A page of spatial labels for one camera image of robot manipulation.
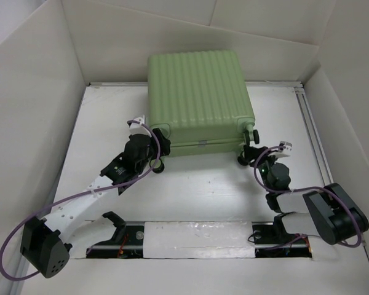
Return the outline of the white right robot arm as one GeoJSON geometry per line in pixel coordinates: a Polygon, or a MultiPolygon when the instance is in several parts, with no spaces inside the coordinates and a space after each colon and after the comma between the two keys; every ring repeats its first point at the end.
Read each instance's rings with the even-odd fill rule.
{"type": "Polygon", "coordinates": [[[318,236],[327,244],[358,247],[362,234],[369,230],[365,213],[338,183],[291,188],[290,169],[278,161],[288,157],[291,150],[287,142],[260,148],[245,145],[237,160],[253,168],[255,180],[266,191],[267,204],[279,214],[279,220],[289,214],[308,214],[318,236]]]}

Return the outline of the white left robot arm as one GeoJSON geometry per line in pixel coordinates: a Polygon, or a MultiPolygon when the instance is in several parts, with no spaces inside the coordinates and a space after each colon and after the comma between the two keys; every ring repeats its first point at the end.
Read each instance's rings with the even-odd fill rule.
{"type": "Polygon", "coordinates": [[[152,135],[129,136],[124,150],[116,156],[87,188],[76,197],[44,217],[33,216],[25,223],[21,254],[45,278],[52,278],[70,259],[71,236],[86,220],[104,217],[111,221],[103,236],[113,244],[123,240],[126,222],[109,207],[140,177],[145,167],[155,173],[164,169],[161,157],[170,154],[171,142],[159,128],[152,135]]]}

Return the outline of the green hard-shell suitcase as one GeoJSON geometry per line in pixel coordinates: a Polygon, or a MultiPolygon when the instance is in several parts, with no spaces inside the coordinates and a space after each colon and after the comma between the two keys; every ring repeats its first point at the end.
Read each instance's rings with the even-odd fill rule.
{"type": "Polygon", "coordinates": [[[233,50],[163,53],[148,58],[147,124],[164,137],[167,157],[235,152],[248,165],[260,136],[239,58],[233,50]]]}

